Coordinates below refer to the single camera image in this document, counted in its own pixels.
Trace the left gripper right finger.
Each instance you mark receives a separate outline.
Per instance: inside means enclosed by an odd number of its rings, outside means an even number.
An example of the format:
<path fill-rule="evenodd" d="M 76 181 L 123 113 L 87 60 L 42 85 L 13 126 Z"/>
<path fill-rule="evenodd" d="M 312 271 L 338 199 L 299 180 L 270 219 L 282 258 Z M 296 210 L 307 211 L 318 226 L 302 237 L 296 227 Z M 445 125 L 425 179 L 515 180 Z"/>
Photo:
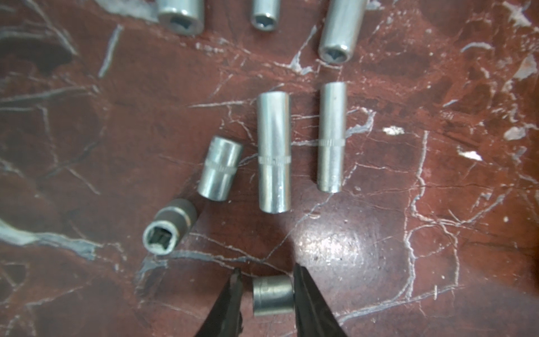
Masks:
<path fill-rule="evenodd" d="M 299 263 L 293 268 L 293 288 L 296 328 L 299 337 L 347 336 L 309 271 Z"/>

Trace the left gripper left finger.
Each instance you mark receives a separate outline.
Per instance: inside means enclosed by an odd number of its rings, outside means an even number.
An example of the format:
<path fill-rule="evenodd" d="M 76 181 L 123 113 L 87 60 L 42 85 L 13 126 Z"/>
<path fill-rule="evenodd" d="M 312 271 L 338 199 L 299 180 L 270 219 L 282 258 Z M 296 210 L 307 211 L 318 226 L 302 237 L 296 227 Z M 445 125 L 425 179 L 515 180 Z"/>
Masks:
<path fill-rule="evenodd" d="M 238 337 L 242 331 L 241 299 L 244 292 L 242 273 L 235 268 L 223 287 L 196 337 Z"/>

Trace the short silver socket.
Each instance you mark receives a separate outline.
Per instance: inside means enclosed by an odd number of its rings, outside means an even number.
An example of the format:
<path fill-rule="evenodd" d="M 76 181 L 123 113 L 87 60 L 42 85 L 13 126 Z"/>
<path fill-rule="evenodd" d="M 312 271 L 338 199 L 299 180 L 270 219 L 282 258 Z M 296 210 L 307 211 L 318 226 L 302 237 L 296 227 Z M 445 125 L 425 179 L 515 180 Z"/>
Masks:
<path fill-rule="evenodd" d="M 198 214 L 192 202 L 174 199 L 160 209 L 143 233 L 143 246 L 157 256 L 171 254 L 192 230 Z"/>
<path fill-rule="evenodd" d="M 294 311 L 294 290 L 288 275 L 253 279 L 255 317 L 288 314 Z"/>

